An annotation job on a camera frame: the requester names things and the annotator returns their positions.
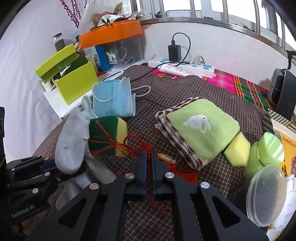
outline white power strip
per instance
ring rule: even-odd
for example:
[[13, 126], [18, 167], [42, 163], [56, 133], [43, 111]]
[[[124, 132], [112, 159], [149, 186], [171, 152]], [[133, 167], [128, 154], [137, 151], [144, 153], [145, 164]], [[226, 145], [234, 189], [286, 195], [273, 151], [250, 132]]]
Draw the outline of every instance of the white power strip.
[[[155, 58], [148, 61], [148, 66], [150, 68], [155, 68], [161, 63], [167, 63], [167, 62], [170, 62], [169, 59], [167, 58]], [[185, 61], [182, 64], [180, 64], [178, 67], [181, 69], [191, 71], [198, 76], [204, 76], [211, 79], [215, 76], [214, 74], [215, 67], [207, 64], [196, 65], [196, 64], [190, 64], [188, 61]]]

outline metal screw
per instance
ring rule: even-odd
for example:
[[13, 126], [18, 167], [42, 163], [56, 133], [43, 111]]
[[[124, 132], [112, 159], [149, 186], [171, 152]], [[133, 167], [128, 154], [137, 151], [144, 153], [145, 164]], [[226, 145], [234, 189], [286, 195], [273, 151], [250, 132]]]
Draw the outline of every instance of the metal screw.
[[89, 188], [90, 188], [91, 190], [96, 190], [96, 189], [99, 188], [99, 185], [98, 185], [97, 183], [92, 183], [91, 185], [89, 185]]
[[207, 183], [207, 182], [202, 182], [202, 183], [200, 184], [200, 186], [201, 186], [202, 188], [204, 188], [204, 189], [207, 189], [207, 188], [210, 187], [209, 183]]
[[133, 179], [135, 177], [135, 175], [132, 174], [132, 173], [127, 173], [124, 176], [125, 176], [126, 179]]
[[167, 178], [173, 178], [174, 176], [175, 176], [175, 174], [173, 174], [172, 172], [167, 172], [165, 174], [165, 177], [167, 177]]
[[39, 191], [38, 188], [34, 188], [34, 189], [32, 190], [32, 193], [33, 193], [33, 194], [36, 194], [38, 191]]

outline face mask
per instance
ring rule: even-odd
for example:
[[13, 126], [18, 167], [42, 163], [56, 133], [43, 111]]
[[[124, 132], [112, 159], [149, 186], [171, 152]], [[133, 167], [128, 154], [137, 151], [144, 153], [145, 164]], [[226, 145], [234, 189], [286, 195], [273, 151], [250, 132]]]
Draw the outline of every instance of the face mask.
[[[131, 94], [132, 90], [148, 87], [146, 94], [136, 96]], [[118, 116], [132, 117], [136, 114], [136, 97], [142, 97], [150, 92], [148, 85], [131, 89], [129, 78], [122, 80], [105, 80], [94, 83], [92, 92], [94, 97], [93, 111], [98, 117], [102, 116]]]

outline orange lid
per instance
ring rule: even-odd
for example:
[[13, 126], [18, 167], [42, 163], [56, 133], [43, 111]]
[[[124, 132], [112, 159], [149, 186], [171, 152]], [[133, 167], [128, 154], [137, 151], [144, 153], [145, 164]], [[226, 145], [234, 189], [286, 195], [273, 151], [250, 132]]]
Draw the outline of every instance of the orange lid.
[[98, 27], [80, 36], [81, 48], [111, 43], [142, 34], [141, 23], [138, 19], [123, 20]]

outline red berry branch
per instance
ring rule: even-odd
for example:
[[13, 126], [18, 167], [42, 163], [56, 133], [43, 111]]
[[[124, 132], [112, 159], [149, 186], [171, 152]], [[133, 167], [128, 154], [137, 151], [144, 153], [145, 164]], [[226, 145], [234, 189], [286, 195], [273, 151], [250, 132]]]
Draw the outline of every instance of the red berry branch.
[[71, 0], [72, 11], [67, 6], [64, 0], [59, 0], [61, 4], [64, 6], [64, 9], [67, 11], [67, 14], [70, 16], [71, 20], [75, 23], [75, 26], [78, 28], [79, 21], [78, 18], [81, 19], [80, 11], [77, 5], [77, 0]]

